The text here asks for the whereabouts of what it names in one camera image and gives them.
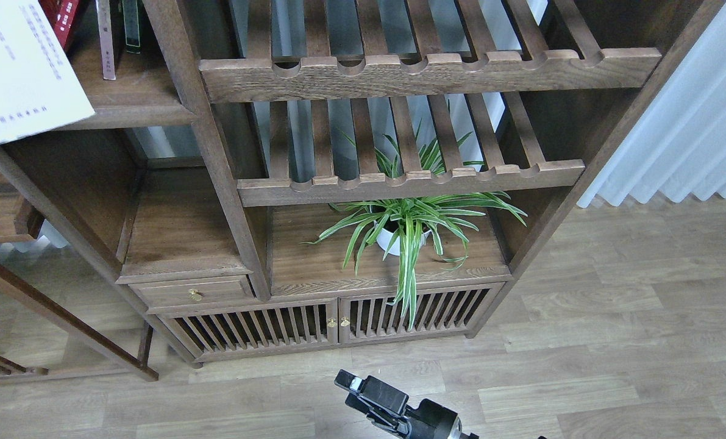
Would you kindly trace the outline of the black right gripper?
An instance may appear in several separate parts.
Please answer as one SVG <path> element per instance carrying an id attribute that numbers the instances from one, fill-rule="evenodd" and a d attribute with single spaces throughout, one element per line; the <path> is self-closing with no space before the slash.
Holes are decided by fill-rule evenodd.
<path id="1" fill-rule="evenodd" d="M 364 380 L 341 369 L 335 385 L 348 392 L 345 404 L 361 412 L 372 424 L 399 438 L 478 438 L 462 431 L 457 412 L 429 399 L 417 409 L 407 405 L 409 396 L 376 377 Z"/>

